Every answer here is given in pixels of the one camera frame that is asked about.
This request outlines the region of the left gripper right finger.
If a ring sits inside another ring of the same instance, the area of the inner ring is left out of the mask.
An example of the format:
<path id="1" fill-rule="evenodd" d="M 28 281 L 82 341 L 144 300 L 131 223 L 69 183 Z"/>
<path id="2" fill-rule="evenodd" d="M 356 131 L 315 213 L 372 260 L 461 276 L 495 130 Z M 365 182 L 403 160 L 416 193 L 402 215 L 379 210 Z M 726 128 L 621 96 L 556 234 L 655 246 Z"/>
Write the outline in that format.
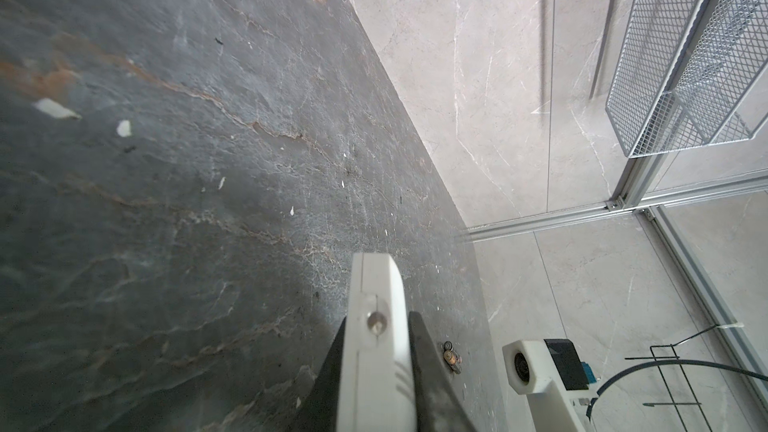
<path id="1" fill-rule="evenodd" d="M 408 313 L 418 431 L 476 431 L 444 372 L 419 312 Z"/>

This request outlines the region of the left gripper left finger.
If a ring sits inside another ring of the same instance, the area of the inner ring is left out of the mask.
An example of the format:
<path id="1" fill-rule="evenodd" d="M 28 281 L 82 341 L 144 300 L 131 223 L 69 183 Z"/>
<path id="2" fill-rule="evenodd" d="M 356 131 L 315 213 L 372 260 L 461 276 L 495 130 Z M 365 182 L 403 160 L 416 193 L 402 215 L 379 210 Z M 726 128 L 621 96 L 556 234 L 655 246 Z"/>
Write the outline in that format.
<path id="1" fill-rule="evenodd" d="M 291 431 L 336 430 L 345 329 L 343 319 L 309 395 L 290 424 Z"/>

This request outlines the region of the white remote control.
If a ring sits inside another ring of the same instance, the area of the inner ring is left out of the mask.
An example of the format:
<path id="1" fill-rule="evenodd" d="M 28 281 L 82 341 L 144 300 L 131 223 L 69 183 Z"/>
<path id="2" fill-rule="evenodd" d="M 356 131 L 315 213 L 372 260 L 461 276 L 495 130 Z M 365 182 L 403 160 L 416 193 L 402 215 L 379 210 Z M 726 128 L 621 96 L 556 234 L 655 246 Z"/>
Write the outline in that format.
<path id="1" fill-rule="evenodd" d="M 353 255 L 335 429 L 417 429 L 404 286 L 389 254 Z"/>

